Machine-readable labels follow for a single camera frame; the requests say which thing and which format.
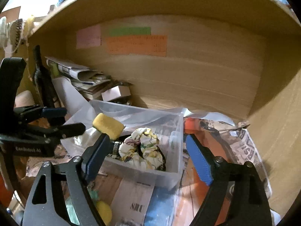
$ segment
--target pink sticky note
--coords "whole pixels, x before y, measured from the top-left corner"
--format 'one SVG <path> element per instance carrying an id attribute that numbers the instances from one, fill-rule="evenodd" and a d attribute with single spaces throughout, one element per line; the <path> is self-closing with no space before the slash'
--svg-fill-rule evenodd
<path id="1" fill-rule="evenodd" d="M 101 45 L 100 24 L 76 32 L 76 49 Z"/>

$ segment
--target yellow round object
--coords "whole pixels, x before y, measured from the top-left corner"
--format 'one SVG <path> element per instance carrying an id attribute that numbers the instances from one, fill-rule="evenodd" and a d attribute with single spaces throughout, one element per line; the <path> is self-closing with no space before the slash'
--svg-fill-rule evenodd
<path id="1" fill-rule="evenodd" d="M 105 225 L 108 226 L 112 220 L 112 210 L 110 206 L 103 201 L 98 201 L 95 207 Z"/>

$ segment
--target plastic container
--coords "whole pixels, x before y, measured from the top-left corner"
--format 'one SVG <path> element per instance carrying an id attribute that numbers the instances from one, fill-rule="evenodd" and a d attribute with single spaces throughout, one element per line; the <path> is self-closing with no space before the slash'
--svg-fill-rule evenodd
<path id="1" fill-rule="evenodd" d="M 82 122 L 86 129 L 92 127 L 92 121 L 99 113 L 123 123 L 126 127 L 122 134 L 133 132 L 139 127 L 149 127 L 157 134 L 159 147 L 166 158 L 166 171 L 140 170 L 130 164 L 106 157 L 101 171 L 133 179 L 145 184 L 172 189 L 182 176 L 183 166 L 183 115 L 152 109 L 91 100 L 90 107 L 85 106 L 75 113 L 66 124 Z M 76 146 L 71 139 L 61 140 L 62 145 L 72 156 L 82 155 L 84 148 Z"/>

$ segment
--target yellow sponge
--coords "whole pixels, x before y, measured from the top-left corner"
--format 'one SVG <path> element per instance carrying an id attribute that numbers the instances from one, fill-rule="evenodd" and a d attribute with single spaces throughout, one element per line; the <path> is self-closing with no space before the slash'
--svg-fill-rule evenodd
<path id="1" fill-rule="evenodd" d="M 124 125 L 112 117 L 100 113 L 92 123 L 93 127 L 102 133 L 109 135 L 111 140 L 119 138 L 124 129 Z"/>

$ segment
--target blue gripper pad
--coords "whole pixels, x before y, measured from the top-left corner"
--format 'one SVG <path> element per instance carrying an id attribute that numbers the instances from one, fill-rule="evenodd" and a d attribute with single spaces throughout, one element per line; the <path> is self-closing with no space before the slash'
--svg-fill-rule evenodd
<path id="1" fill-rule="evenodd" d="M 210 186 L 213 182 L 210 165 L 190 135 L 186 137 L 186 149 L 190 155 L 193 165 L 195 166 L 195 170 L 197 171 L 200 180 L 205 182 L 207 186 Z"/>

